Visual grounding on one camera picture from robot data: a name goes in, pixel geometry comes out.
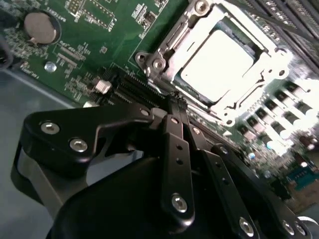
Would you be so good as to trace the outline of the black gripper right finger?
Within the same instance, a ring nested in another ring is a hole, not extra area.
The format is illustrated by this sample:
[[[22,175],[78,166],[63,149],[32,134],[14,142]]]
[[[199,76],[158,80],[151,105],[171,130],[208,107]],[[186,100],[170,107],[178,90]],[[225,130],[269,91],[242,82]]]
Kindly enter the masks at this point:
[[[203,133],[189,123],[187,103],[177,98],[179,116],[189,135],[206,183],[214,187],[234,239],[310,239],[312,233],[273,190],[226,145],[207,145]]]

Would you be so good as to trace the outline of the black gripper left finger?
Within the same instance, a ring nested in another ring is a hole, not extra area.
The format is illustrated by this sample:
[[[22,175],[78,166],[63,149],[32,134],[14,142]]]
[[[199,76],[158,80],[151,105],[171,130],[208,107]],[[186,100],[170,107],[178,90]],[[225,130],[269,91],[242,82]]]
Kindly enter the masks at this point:
[[[75,194],[144,158],[162,163],[160,207],[174,225],[195,218],[189,135],[177,98],[35,112],[22,125],[13,180],[55,220]]]

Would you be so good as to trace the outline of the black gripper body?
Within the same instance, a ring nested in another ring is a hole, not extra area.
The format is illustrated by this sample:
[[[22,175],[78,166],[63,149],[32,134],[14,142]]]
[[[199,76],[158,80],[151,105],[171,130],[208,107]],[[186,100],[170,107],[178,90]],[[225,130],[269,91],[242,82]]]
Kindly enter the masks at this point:
[[[51,229],[53,239],[229,239],[213,187],[192,173],[195,220],[178,230],[160,207],[162,163],[140,159],[72,196]]]

